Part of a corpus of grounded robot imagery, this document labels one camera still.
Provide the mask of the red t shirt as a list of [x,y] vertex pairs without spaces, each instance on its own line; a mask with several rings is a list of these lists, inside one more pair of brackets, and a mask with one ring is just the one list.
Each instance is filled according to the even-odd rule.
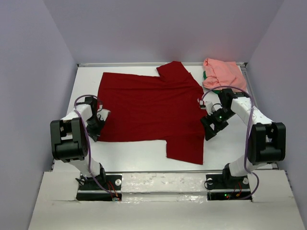
[[157,68],[157,76],[105,72],[98,98],[110,111],[99,141],[166,141],[168,158],[203,163],[205,131],[199,106],[202,87],[179,61]]

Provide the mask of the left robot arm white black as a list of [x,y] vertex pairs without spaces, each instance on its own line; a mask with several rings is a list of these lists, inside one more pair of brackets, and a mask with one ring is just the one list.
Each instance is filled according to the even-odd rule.
[[90,140],[98,141],[109,113],[97,96],[87,94],[75,99],[68,115],[50,123],[53,158],[74,166],[82,174],[77,181],[95,189],[106,185],[106,172],[92,158]]

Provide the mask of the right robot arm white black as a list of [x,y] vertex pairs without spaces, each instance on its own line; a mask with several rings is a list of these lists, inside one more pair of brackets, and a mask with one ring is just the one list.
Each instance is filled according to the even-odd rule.
[[286,127],[274,122],[256,106],[254,99],[245,90],[224,86],[218,93],[221,107],[215,109],[212,102],[199,100],[200,107],[207,115],[201,119],[205,140],[215,137],[228,126],[234,115],[247,126],[245,152],[236,161],[228,163],[221,175],[224,187],[231,188],[255,169],[270,163],[283,161],[286,154]]

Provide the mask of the green t shirt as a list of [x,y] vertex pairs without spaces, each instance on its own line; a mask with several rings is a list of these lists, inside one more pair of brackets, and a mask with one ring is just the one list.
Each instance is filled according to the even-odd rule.
[[[206,72],[203,72],[203,80],[206,80],[207,76],[206,76]],[[220,91],[219,90],[213,90],[213,93],[218,94]]]

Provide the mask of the pink t shirt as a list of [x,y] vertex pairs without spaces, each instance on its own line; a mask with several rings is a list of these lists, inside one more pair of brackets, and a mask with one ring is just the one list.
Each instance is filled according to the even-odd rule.
[[206,75],[202,85],[207,89],[221,90],[218,86],[233,86],[247,89],[247,82],[235,61],[225,62],[206,58],[203,63]]

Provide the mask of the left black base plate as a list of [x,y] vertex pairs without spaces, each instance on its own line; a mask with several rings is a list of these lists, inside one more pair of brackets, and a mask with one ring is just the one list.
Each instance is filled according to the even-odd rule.
[[75,178],[78,183],[76,199],[78,201],[120,201],[122,199],[122,174],[107,173],[104,180],[101,176]]

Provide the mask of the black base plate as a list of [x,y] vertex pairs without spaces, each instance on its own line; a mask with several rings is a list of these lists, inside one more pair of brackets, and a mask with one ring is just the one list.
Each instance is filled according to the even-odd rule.
[[246,176],[226,179],[222,174],[207,174],[204,188],[208,201],[237,200],[251,194]]
[[120,201],[122,199],[122,174],[107,173],[104,180],[101,176],[75,178],[78,183],[76,199],[78,201]]

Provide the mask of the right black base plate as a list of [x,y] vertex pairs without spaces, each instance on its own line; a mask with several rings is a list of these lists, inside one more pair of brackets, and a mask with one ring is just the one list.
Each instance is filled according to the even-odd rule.
[[237,200],[251,194],[246,176],[226,179],[222,174],[207,174],[204,188],[208,201]]

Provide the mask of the aluminium rail right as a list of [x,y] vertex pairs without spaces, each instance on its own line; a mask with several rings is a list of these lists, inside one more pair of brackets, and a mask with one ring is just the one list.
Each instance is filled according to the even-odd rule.
[[[244,67],[240,67],[241,69],[241,72],[247,82],[247,90],[249,92],[249,94],[252,96],[252,98],[254,99],[254,103],[255,103],[255,106],[258,107],[258,103],[257,103],[257,100],[256,100],[256,96],[255,96],[255,93],[252,89],[252,85],[251,85],[251,81],[249,79],[249,76],[248,76],[248,71],[247,71],[247,67],[244,66]],[[270,163],[270,164],[267,164],[265,166],[261,166],[258,168],[258,170],[278,170],[278,165],[277,163]]]

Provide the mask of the aluminium rail back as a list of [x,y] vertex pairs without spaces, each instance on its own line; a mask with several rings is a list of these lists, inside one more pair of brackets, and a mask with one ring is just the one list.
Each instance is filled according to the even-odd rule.
[[[136,67],[136,66],[161,66],[168,62],[131,62],[131,63],[79,63],[78,67]],[[187,66],[203,66],[203,62],[182,62]],[[239,67],[246,67],[247,62],[236,62]]]

